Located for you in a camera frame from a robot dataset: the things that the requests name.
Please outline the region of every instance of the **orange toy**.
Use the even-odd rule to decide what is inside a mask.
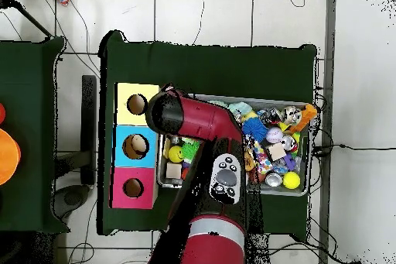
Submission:
[[[21,150],[14,139],[0,129],[0,186],[11,179],[21,159]]]
[[[307,104],[306,109],[302,110],[301,113],[302,113],[301,122],[297,125],[292,125],[290,129],[288,129],[289,132],[291,133],[301,132],[301,130],[305,128],[305,126],[309,123],[309,121],[313,119],[318,112],[316,111],[316,108],[313,107],[311,104]]]

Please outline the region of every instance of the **green toy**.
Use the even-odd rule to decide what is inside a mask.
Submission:
[[[184,145],[182,147],[182,154],[184,157],[184,161],[186,163],[191,164],[199,147],[200,147],[200,142],[196,141],[196,140],[193,140],[193,143],[190,143],[190,142],[184,143]]]

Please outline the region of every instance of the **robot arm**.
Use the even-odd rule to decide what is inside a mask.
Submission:
[[[245,170],[234,116],[166,85],[145,117],[157,133],[204,141],[149,264],[244,264]]]

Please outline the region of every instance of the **dark green tablecloth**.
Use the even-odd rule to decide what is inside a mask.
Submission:
[[[181,46],[126,43],[119,31],[102,40],[98,231],[166,228],[177,190],[159,189],[152,210],[108,207],[114,83],[173,82],[188,93],[312,102],[316,48]],[[265,232],[306,237],[307,196],[262,195]]]
[[[64,38],[44,43],[0,41],[4,129],[21,149],[14,176],[0,186],[0,231],[67,231],[53,216],[54,83]]]

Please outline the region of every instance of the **tennis ball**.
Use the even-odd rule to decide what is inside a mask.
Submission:
[[[296,172],[287,172],[283,176],[283,184],[288,189],[295,189],[300,185],[300,177]]]
[[[181,146],[173,146],[169,152],[168,156],[171,162],[173,163],[180,163],[183,160],[183,153]]]

